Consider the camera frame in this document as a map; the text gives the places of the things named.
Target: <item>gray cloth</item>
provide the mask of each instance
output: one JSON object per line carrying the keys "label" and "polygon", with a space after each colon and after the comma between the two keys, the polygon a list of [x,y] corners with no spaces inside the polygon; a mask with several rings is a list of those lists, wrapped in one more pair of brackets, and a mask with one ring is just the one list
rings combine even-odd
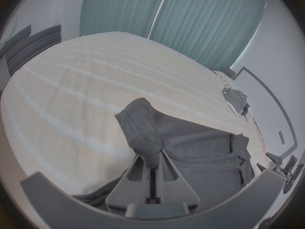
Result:
{"label": "gray cloth", "polygon": [[200,197],[198,211],[240,191],[254,178],[249,139],[181,120],[136,99],[115,115],[128,142],[151,168],[163,148]]}
{"label": "gray cloth", "polygon": [[227,102],[229,102],[237,113],[242,113],[243,108],[247,104],[247,97],[239,90],[235,90],[232,88],[224,88],[222,90],[224,94],[224,98]]}

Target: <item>bedsheet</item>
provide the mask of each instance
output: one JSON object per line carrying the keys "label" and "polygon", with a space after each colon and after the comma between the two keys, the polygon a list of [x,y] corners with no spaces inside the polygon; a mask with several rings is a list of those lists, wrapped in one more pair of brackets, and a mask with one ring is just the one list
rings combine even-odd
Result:
{"label": "bedsheet", "polygon": [[82,36],[48,48],[18,70],[1,97],[7,138],[27,175],[43,172],[69,194],[119,177],[135,153],[115,118],[145,97],[167,115],[249,138],[268,167],[254,125],[235,117],[212,71],[166,46],[124,32]]}

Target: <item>white cloth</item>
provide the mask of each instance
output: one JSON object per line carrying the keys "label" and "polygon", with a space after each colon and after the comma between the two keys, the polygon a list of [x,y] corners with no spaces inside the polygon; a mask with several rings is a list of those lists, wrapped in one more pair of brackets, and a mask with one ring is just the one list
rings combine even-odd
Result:
{"label": "white cloth", "polygon": [[18,70],[1,97],[10,146],[27,175],[43,172],[69,194],[90,193],[130,165],[115,114],[145,97],[158,111],[250,139],[255,174],[269,162],[254,125],[235,117],[223,82],[199,63],[124,32],[82,36]]}

